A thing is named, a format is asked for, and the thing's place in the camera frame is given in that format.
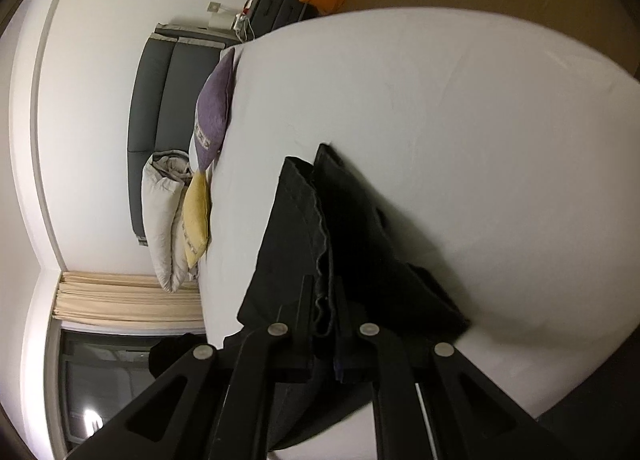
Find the gray headboard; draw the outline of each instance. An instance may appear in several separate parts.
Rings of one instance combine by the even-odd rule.
[[[133,231],[145,241],[140,186],[142,168],[155,151],[189,150],[195,104],[220,52],[238,43],[200,28],[158,25],[140,58],[129,111],[127,167]]]

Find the folded duvet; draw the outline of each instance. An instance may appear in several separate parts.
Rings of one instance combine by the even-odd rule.
[[[182,203],[191,181],[189,155],[154,153],[142,170],[142,221],[160,286],[175,292],[189,273],[182,236]]]

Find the mattress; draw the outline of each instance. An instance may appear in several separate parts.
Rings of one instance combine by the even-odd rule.
[[[222,346],[284,157],[331,143],[398,256],[473,322],[457,348],[532,416],[640,315],[640,84],[561,34],[496,14],[340,14],[243,47],[200,263]],[[370,408],[281,458],[375,458]]]

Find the black cloth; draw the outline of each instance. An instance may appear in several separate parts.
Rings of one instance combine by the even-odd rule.
[[[169,369],[169,366],[174,364],[195,345],[206,343],[206,335],[186,333],[184,335],[165,337],[149,350],[149,373],[154,376],[154,379],[157,379]]]
[[[370,320],[399,334],[454,340],[468,321],[428,271],[401,263],[383,217],[335,151],[321,145],[313,165],[287,157],[238,321],[225,340],[237,345],[252,330],[278,320],[281,305],[297,302],[305,275],[314,277],[314,334],[332,342],[333,288],[364,305]],[[268,445],[282,449],[336,424],[370,401],[370,388],[335,380],[330,357],[316,357],[306,384],[278,384]]]

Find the yellow pillow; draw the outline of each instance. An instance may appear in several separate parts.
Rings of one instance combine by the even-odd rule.
[[[209,210],[211,201],[204,173],[197,172],[184,196],[182,233],[189,268],[198,262],[209,244]]]

